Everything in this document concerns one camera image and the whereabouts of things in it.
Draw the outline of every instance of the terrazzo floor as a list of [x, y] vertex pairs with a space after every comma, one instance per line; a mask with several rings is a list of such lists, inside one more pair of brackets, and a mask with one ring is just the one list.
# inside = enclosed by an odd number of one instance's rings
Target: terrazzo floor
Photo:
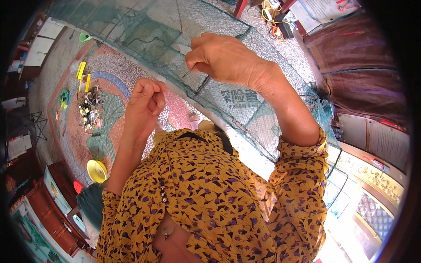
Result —
[[[207, 2], [228, 13], [234, 12], [234, 6], [225, 2], [219, 0], [207, 0]], [[306, 82], [314, 81], [309, 63], [297, 41], [291, 39], [280, 43], [270, 39], [267, 34], [268, 28], [260, 21], [260, 18], [256, 18], [258, 13], [257, 7], [246, 7], [241, 20], [260, 31]], [[29, 106], [32, 112], [42, 110], [44, 117], [48, 117], [49, 125], [44, 130], [47, 141], [40, 141], [37, 145], [41, 162], [44, 165], [50, 165], [54, 162], [64, 161], [74, 179], [88, 186], [93, 181], [89, 178], [85, 168], [87, 161], [93, 158], [93, 151], [92, 146], [89, 148], [87, 144], [90, 135], [86, 134], [83, 127], [79, 125], [80, 115], [77, 108], [79, 80], [75, 78], [79, 62], [87, 62], [85, 73], [91, 73], [91, 81], [98, 84], [101, 90], [113, 96], [112, 107], [118, 109], [118, 112], [124, 112], [136, 80], [141, 77], [152, 77], [107, 45], [98, 44], [94, 40], [80, 43], [78, 37], [69, 39], [72, 32], [72, 29], [65, 28], [50, 51], [41, 75], [36, 79], [37, 84], [29, 92]], [[59, 92], [63, 89], [70, 92], [70, 104], [65, 111], [60, 109], [57, 99]], [[198, 114], [201, 120], [207, 119], [201, 112], [171, 91], [165, 94], [165, 101], [167, 105], [159, 117], [159, 122], [165, 126], [167, 131], [191, 128], [189, 116], [192, 112]], [[58, 120], [56, 120], [56, 112], [59, 115]], [[115, 122], [112, 123], [108, 133], [111, 143], [107, 144], [102, 151], [104, 156], [101, 161], [105, 164], [108, 174], [118, 151], [123, 125], [124, 114], [115, 116]], [[153, 134], [152, 132], [148, 138], [143, 157], [148, 156], [153, 148]]]

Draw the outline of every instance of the yellow floral blouse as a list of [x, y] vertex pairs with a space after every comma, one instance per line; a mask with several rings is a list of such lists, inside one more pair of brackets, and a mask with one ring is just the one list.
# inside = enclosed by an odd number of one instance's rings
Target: yellow floral blouse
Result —
[[[311, 262], [325, 239], [322, 201], [326, 136], [298, 147], [279, 139], [266, 182], [204, 130], [168, 133], [127, 180], [122, 196], [103, 192], [98, 262], [158, 262], [152, 240], [165, 208], [191, 233], [186, 248], [203, 262]], [[165, 186], [165, 198], [160, 194]]]

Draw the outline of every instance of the green mesh net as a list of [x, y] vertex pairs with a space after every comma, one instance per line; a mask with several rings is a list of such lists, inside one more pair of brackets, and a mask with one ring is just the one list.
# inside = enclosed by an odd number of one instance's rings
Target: green mesh net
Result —
[[340, 148], [320, 98], [252, 26], [201, 0], [57, 0], [48, 15], [82, 29], [160, 74], [224, 120], [267, 159], [275, 162], [281, 135], [273, 108], [247, 87], [187, 74], [190, 41], [204, 32], [240, 39], [260, 57], [276, 62], [325, 131]]

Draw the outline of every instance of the woman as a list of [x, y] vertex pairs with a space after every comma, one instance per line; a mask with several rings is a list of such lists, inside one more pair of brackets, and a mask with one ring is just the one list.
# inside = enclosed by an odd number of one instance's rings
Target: woman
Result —
[[191, 47], [193, 72], [247, 86], [272, 105], [282, 130], [276, 168], [266, 182], [209, 122], [157, 128], [141, 162], [167, 87], [140, 79], [103, 192], [98, 262], [311, 262], [325, 238], [324, 132], [274, 62], [229, 36], [204, 33]]

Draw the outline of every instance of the green bucket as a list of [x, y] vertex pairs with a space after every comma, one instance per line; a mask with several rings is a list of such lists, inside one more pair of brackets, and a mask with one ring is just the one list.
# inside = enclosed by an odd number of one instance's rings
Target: green bucket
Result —
[[92, 39], [92, 37], [91, 36], [88, 36], [87, 34], [85, 34], [85, 33], [81, 33], [80, 35], [79, 35], [79, 41], [80, 42], [85, 42], [85, 41], [88, 41], [88, 40], [91, 40]]

